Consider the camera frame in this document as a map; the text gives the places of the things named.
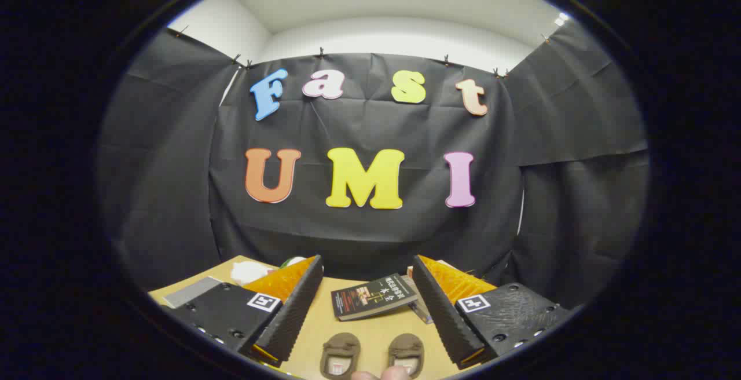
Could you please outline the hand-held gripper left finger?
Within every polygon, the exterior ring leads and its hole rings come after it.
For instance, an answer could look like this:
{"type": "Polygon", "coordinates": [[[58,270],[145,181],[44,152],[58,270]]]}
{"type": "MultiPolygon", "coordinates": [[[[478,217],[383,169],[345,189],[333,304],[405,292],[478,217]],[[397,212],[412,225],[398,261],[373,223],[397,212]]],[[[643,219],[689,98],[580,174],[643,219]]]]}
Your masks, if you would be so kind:
{"type": "Polygon", "coordinates": [[[289,359],[324,275],[316,254],[241,287],[217,282],[170,316],[219,345],[280,367],[289,359]]]}

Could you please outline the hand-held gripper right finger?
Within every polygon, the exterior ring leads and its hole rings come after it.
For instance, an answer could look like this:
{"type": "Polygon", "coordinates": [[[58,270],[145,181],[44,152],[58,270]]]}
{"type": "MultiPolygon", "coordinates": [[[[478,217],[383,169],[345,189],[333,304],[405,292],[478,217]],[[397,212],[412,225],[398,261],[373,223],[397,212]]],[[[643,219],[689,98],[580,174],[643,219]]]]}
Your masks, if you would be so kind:
{"type": "Polygon", "coordinates": [[[529,345],[573,314],[521,283],[495,287],[421,254],[413,259],[412,278],[461,370],[529,345]]]}

